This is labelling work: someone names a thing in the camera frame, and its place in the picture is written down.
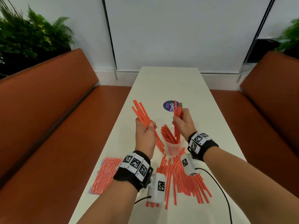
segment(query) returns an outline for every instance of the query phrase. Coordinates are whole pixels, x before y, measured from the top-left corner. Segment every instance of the round sticker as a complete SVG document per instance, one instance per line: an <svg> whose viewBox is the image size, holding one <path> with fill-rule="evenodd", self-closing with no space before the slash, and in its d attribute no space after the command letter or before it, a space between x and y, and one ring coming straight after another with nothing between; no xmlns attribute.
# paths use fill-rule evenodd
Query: round sticker
<svg viewBox="0 0 299 224"><path fill-rule="evenodd" d="M169 112L174 112L174 102L175 101L166 101L164 104L163 104L163 107L169 111Z"/></svg>

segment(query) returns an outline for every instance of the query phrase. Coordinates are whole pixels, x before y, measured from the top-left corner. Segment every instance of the black cable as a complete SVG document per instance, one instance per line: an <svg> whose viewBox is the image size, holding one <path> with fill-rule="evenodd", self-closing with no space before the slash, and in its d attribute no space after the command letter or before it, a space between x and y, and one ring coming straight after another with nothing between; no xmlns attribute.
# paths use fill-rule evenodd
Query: black cable
<svg viewBox="0 0 299 224"><path fill-rule="evenodd" d="M144 197L144 198L141 198L140 200L137 200L134 204L138 203L139 201L142 201L144 199L148 199L148 198L151 198L152 196L147 196L147 197Z"/></svg>
<svg viewBox="0 0 299 224"><path fill-rule="evenodd" d="M197 169L204 170L204 171L207 172L207 173L211 176L211 178L216 182L216 184L218 185L218 187L220 188L221 192L223 193L223 195L224 195L224 197L225 197L225 199L226 199L226 202L227 202L227 205L228 205L228 210L229 210L230 224L233 224L233 221L232 221L232 219L231 219L231 212L230 212L230 206L229 206L228 199L226 198L226 195L225 195L225 193L223 192L223 190L222 190L222 188L220 187L220 185L218 184L218 182L215 180L215 178L213 178L213 176L212 176L207 170L202 169L202 168L195 168L195 169L196 169L196 170L197 170Z"/></svg>

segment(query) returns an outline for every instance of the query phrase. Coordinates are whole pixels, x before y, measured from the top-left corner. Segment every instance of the orange bench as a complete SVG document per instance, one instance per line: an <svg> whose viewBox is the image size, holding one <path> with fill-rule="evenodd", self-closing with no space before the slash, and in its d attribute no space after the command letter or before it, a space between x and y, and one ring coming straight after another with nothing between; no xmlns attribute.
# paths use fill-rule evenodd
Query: orange bench
<svg viewBox="0 0 299 224"><path fill-rule="evenodd" d="M0 81L0 223L67 224L130 92L81 49Z"/></svg>
<svg viewBox="0 0 299 224"><path fill-rule="evenodd" d="M211 93L247 161L299 197L299 60L270 51L241 89Z"/></svg>

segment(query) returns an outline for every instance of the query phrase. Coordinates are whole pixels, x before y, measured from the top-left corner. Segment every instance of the table surface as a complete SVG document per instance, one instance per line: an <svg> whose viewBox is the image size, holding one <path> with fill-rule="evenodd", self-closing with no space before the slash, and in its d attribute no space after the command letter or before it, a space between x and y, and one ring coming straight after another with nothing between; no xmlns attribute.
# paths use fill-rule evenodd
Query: table surface
<svg viewBox="0 0 299 224"><path fill-rule="evenodd" d="M131 108L134 99L142 102L149 117L156 121L158 132L163 124L172 127L173 113L164 109L163 103L170 100L182 102L183 107L189 108L198 131L207 133L222 149L245 160L197 68L142 67L69 224L77 223L98 198L88 191L96 178L102 160L106 157L124 158L127 153L134 150L136 115ZM154 170L159 166L161 159L162 154L156 147L151 160ZM204 162L200 162L200 167L210 172ZM213 196L209 204L198 204L196 197L180 193L177 194L178 205L175 206L173 187L171 187L168 210L165 210L165 205L160 205L159 208L146 207L145 201L142 201L134 205L129 223L230 223L228 206L222 192L207 173L202 171L200 174ZM145 196L147 196L147 189L142 189L136 200ZM233 223L249 223L241 209L227 194L226 196L230 203Z"/></svg>

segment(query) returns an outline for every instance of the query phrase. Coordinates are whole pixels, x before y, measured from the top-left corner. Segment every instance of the wrist strap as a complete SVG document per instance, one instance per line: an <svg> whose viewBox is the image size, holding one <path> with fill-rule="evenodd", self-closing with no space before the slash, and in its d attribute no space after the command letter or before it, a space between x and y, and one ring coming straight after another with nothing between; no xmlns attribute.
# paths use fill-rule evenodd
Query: wrist strap
<svg viewBox="0 0 299 224"><path fill-rule="evenodd" d="M188 151L191 153L192 158L203 162L203 156L210 147L219 147L207 134L201 132L191 134L188 139L188 144Z"/></svg>
<svg viewBox="0 0 299 224"><path fill-rule="evenodd" d="M152 172L148 156L141 151L134 151L120 163L113 179L129 181L139 192L140 189L147 187Z"/></svg>

